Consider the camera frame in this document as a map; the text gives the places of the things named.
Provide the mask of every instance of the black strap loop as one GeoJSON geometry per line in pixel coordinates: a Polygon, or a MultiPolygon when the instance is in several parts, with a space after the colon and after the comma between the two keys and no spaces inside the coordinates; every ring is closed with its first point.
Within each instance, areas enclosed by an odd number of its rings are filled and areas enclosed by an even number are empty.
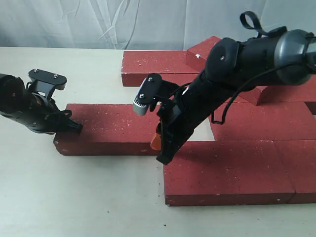
{"type": "Polygon", "coordinates": [[[254,12],[252,12],[252,11],[245,11],[244,13],[242,13],[240,15],[239,18],[240,18],[240,21],[241,21],[242,25],[246,29],[248,29],[248,30],[256,30],[258,32],[257,38],[261,38],[262,35],[264,35],[264,36],[268,36],[269,35],[267,32],[265,32],[262,29],[262,27],[260,25],[260,21],[259,21],[257,15],[254,12]],[[250,17],[250,19],[251,19],[251,21],[253,23],[253,27],[248,24],[248,22],[246,20],[246,16],[250,17]]]}

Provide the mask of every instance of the white table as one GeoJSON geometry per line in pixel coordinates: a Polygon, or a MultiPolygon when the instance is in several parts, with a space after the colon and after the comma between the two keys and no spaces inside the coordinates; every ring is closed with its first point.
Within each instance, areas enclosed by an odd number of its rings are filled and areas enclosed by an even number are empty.
{"type": "MultiPolygon", "coordinates": [[[[67,77],[67,103],[130,104],[123,51],[0,47],[0,73],[67,77]]],[[[155,157],[64,157],[53,136],[0,118],[0,237],[310,237],[316,205],[168,207],[155,157]]],[[[208,122],[190,140],[213,140],[208,122]]]]}

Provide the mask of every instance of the white backdrop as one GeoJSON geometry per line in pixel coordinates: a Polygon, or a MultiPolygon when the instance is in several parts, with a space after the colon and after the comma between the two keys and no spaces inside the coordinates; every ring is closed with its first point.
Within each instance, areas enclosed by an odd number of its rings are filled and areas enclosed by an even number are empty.
{"type": "Polygon", "coordinates": [[[0,0],[0,46],[185,50],[255,35],[239,22],[246,10],[266,30],[316,32],[315,9],[315,0],[0,0]]]}

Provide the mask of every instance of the black metal bracket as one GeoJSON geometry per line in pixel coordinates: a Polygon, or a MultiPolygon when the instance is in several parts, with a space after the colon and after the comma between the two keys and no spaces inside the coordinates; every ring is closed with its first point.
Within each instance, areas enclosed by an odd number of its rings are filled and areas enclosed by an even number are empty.
{"type": "Polygon", "coordinates": [[[65,89],[67,78],[65,76],[39,70],[33,69],[29,71],[29,77],[32,81],[28,90],[31,92],[41,92],[44,97],[49,100],[57,90],[65,89]]]}

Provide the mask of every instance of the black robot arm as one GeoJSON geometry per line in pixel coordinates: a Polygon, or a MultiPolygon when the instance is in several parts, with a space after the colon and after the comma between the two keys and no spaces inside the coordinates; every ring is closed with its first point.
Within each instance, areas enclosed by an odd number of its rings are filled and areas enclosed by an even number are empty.
{"type": "Polygon", "coordinates": [[[316,40],[312,33],[288,31],[286,27],[265,32],[251,11],[241,14],[240,21],[245,28],[256,30],[257,37],[245,42],[230,38],[219,41],[193,82],[178,86],[158,74],[150,74],[143,81],[134,111],[145,115],[160,102],[160,121],[152,147],[160,150],[157,160],[161,163],[170,163],[194,129],[209,116],[212,123],[223,124],[240,92],[260,85],[301,85],[316,74],[316,40]],[[214,111],[228,99],[221,121],[216,121],[214,111]]]}
{"type": "Polygon", "coordinates": [[[72,120],[70,110],[59,110],[51,98],[55,89],[63,90],[67,79],[34,69],[25,86],[20,78],[0,74],[0,115],[26,126],[35,133],[80,133],[82,125],[72,120]]]}

